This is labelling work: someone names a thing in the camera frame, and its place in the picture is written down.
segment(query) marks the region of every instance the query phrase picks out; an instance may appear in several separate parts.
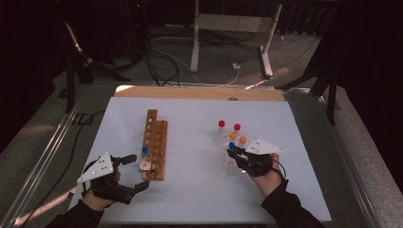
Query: wooden rack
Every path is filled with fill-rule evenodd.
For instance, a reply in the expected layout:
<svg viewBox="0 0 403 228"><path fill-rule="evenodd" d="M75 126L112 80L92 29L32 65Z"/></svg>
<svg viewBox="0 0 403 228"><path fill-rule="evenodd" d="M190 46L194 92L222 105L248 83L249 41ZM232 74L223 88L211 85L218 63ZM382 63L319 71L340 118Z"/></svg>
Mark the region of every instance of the wooden rack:
<svg viewBox="0 0 403 228"><path fill-rule="evenodd" d="M157 121L156 109L148 109L145 119L140 171L145 181L162 181L165 169L167 121Z"/></svg>

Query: desk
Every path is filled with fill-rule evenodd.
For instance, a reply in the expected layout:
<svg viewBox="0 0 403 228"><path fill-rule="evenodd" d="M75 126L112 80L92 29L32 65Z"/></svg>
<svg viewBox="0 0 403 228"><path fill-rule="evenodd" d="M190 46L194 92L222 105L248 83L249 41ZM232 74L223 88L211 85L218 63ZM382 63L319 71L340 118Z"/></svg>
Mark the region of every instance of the desk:
<svg viewBox="0 0 403 228"><path fill-rule="evenodd" d="M226 101L228 98L239 101ZM273 223L259 207L263 198L247 175L224 176L212 142L221 118L230 124L239 121L241 133L250 139L259 137L281 146L285 152L280 162L290 180L288 190L298 194L302 205L318 219L331 219L291 109L275 90L120 86L109 102L86 163L105 152L115 157L139 156L149 108L157 108L158 119L169 122L165 180L152 181L130 205L113 204L103 222ZM140 182L138 167L137 161L121 166L121 184ZM70 207L81 191L78 185Z"/></svg>

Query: table leg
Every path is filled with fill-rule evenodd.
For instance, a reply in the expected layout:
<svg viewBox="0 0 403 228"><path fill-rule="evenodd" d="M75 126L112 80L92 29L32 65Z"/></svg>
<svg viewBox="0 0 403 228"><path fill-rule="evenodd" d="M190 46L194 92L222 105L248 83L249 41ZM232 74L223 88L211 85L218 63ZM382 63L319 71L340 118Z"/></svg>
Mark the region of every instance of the table leg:
<svg viewBox="0 0 403 228"><path fill-rule="evenodd" d="M192 60L190 63L190 71L194 73L198 71L199 63L199 0L195 0L195 3L195 35L193 38Z"/></svg>

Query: blue cap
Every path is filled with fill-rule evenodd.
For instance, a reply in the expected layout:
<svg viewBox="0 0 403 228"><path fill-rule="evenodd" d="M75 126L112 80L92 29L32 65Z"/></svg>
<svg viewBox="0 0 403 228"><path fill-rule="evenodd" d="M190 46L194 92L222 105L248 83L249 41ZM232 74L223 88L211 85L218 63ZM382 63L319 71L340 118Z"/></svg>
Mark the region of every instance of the blue cap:
<svg viewBox="0 0 403 228"><path fill-rule="evenodd" d="M147 146L143 147L142 152L144 154L148 154L148 147Z"/></svg>
<svg viewBox="0 0 403 228"><path fill-rule="evenodd" d="M229 147L230 150L233 150L234 147L235 147L235 144L233 142L230 142L228 147Z"/></svg>

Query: finger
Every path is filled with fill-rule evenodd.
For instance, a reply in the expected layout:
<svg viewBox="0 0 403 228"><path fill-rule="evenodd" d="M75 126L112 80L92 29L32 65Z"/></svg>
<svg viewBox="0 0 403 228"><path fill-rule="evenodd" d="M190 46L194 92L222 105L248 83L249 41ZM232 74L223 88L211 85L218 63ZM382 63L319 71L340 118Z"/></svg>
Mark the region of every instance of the finger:
<svg viewBox="0 0 403 228"><path fill-rule="evenodd" d="M272 157L272 166L273 168L278 170L278 163L279 163L279 156L278 154L270 154L270 157Z"/></svg>

